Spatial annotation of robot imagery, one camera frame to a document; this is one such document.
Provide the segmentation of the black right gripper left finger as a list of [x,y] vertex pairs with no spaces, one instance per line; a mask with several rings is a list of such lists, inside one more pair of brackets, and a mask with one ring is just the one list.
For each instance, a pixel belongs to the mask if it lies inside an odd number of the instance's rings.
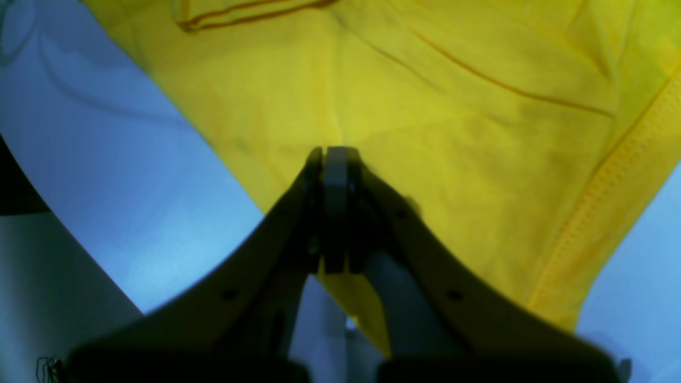
[[228,259],[159,310],[71,352],[65,382],[309,382],[291,361],[322,148]]

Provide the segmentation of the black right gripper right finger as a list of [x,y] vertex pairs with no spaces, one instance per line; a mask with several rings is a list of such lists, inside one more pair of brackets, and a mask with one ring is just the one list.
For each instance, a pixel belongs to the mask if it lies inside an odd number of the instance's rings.
[[390,357],[378,382],[619,382],[608,355],[476,277],[405,199],[347,150],[348,268],[378,295]]

